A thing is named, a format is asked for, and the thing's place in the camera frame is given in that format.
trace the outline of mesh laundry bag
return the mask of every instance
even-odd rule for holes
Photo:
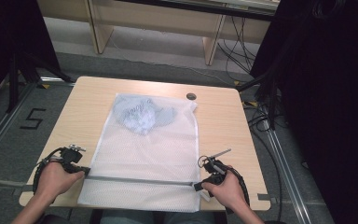
[[[195,212],[200,195],[197,104],[117,94],[78,203]]]

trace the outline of cable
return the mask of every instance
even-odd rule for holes
[[[256,133],[256,131],[254,130],[254,125],[253,125],[253,121],[255,121],[256,119],[258,118],[262,118],[262,117],[265,117],[266,114],[260,110],[260,106],[261,104],[258,105],[258,107],[256,108],[256,111],[254,112],[253,116],[252,116],[252,119],[250,120],[251,122],[251,125],[249,126],[250,127],[250,132],[261,142],[261,144],[264,146],[264,148],[266,149],[267,153],[269,154],[269,157],[271,158],[272,160],[272,163],[274,164],[274,167],[275,167],[275,170],[276,170],[276,173],[277,173],[277,178],[278,178],[278,185],[279,185],[279,210],[278,210],[278,217],[277,217],[277,221],[281,221],[281,216],[282,216],[282,181],[281,181],[281,173],[279,171],[279,168],[278,168],[278,164],[277,162],[275,161],[272,153],[270,152],[269,148],[267,147],[267,144],[263,141],[263,139]],[[262,114],[261,116],[258,116],[257,118],[255,118],[255,114],[256,113],[260,113]]]
[[[333,7],[328,12],[325,12],[326,2],[323,0],[316,0],[315,5],[312,8],[312,15],[316,19],[327,20],[329,18],[335,17],[339,14],[346,3],[346,0],[335,0]]]
[[[151,64],[151,65],[163,65],[163,66],[169,66],[169,67],[175,67],[175,68],[188,69],[188,70],[191,70],[191,71],[193,71],[193,72],[195,72],[195,73],[201,74],[201,75],[206,76],[206,77],[216,78],[216,79],[218,79],[219,81],[228,84],[229,86],[234,86],[234,83],[228,83],[228,82],[226,82],[225,80],[223,80],[223,79],[220,78],[220,77],[216,77],[216,76],[213,76],[213,75],[209,75],[209,74],[205,74],[205,73],[199,72],[199,71],[197,71],[196,69],[191,68],[191,67],[185,67],[185,66],[179,66],[179,65],[173,65],[173,64],[166,64],[166,63],[150,63],[150,62],[135,61],[135,60],[128,59],[126,56],[124,56],[124,53],[123,53],[122,49],[119,48],[119,47],[116,45],[115,42],[112,41],[112,43],[113,43],[113,45],[118,49],[118,51],[120,51],[120,56],[121,56],[123,59],[125,59],[125,60],[127,60],[127,61],[129,61],[129,62],[132,62],[132,63],[146,63],[146,64]]]

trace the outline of hand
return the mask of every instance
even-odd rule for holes
[[[59,163],[49,162],[42,171],[34,197],[17,215],[12,224],[35,223],[58,195],[65,193],[83,176],[83,171],[68,174]]]
[[[220,185],[205,182],[202,183],[202,187],[210,191],[223,206],[234,211],[243,223],[264,223],[245,201],[240,182],[231,171],[227,171],[225,181]]]
[[[45,199],[53,202],[58,195],[65,193],[83,176],[83,171],[68,174],[58,162],[49,162],[39,178],[35,195],[43,195]]]
[[[231,172],[227,171],[226,178],[220,185],[212,183],[202,183],[202,187],[210,191],[213,196],[223,206],[233,209],[237,205],[246,203],[238,178]]]

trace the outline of finger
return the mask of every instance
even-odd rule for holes
[[[208,182],[204,182],[201,184],[203,189],[206,189],[208,191],[212,191],[214,187],[216,187],[216,185],[208,183]]]
[[[70,176],[74,179],[74,181],[81,179],[84,175],[85,175],[84,171],[70,174]]]

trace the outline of metal rail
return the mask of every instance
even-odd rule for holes
[[[278,136],[274,130],[269,129],[269,122],[267,120],[264,120],[264,126],[268,129],[268,139],[272,146],[272,154],[274,155],[282,173],[282,178],[292,200],[293,207],[295,208],[298,221],[300,224],[310,224],[310,213],[301,196],[297,183],[293,178],[292,171],[290,170],[289,164],[284,156]]]

